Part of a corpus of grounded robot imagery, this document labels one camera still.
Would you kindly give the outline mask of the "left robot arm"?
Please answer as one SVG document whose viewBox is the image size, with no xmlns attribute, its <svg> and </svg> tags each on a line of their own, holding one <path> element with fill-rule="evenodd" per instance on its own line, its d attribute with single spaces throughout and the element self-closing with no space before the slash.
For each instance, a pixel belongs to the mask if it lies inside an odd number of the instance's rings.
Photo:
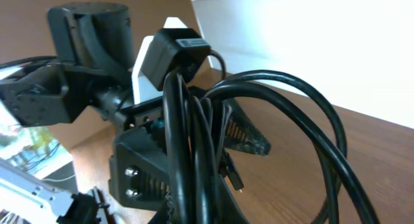
<svg viewBox="0 0 414 224">
<path fill-rule="evenodd" d="M 214 101 L 189 86 L 217 51 L 191 28 L 162 28 L 138 66 L 156 96 L 133 97 L 128 7 L 68 3 L 47 13 L 55 56 L 19 61 L 1 100 L 25 127 L 69 124 L 92 107 L 116 128 L 109 192 L 123 206 L 238 212 L 243 181 L 229 155 L 267 155 L 270 144 L 234 99 Z"/>
</svg>

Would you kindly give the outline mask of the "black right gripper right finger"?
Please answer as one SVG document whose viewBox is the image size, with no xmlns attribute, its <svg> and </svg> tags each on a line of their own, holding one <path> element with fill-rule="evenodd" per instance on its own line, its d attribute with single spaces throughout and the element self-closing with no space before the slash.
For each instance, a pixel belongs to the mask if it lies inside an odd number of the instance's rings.
<svg viewBox="0 0 414 224">
<path fill-rule="evenodd" d="M 217 185 L 219 192 L 219 213 L 221 215 L 220 223 L 250 224 L 241 212 L 225 180 L 223 178 L 217 178 Z"/>
</svg>

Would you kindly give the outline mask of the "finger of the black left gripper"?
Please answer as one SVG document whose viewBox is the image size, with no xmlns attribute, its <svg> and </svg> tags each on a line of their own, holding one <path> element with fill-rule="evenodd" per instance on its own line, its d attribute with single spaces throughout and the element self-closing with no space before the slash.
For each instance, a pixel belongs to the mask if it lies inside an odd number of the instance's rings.
<svg viewBox="0 0 414 224">
<path fill-rule="evenodd" d="M 232 108 L 225 131 L 224 147 L 252 155 L 267 156 L 271 149 L 269 141 L 254 126 L 239 102 L 229 98 L 223 103 Z"/>
</svg>

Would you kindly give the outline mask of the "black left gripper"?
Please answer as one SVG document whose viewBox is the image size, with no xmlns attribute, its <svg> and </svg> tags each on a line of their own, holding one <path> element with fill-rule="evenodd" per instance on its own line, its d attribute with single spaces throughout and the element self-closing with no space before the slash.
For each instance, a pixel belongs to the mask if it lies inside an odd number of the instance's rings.
<svg viewBox="0 0 414 224">
<path fill-rule="evenodd" d="M 118 131 L 109 158 L 109 193 L 123 207 L 158 210 L 169 190 L 168 159 L 144 128 L 129 129 L 139 124 L 139 116 L 158 107 L 163 109 L 166 127 L 170 131 L 186 133 L 188 100 L 206 94 L 204 89 L 184 84 L 165 86 L 161 95 L 133 104 L 131 89 L 117 86 L 93 87 L 93 106 Z"/>
</svg>

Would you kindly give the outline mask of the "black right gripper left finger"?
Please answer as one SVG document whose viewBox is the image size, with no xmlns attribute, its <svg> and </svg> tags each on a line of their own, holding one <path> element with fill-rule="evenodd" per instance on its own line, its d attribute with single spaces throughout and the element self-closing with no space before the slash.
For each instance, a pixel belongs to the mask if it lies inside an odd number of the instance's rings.
<svg viewBox="0 0 414 224">
<path fill-rule="evenodd" d="M 181 211 L 180 204 L 181 194 L 169 192 L 164 198 L 160 209 L 150 219 L 148 224 L 173 224 L 177 223 L 180 218 Z"/>
</svg>

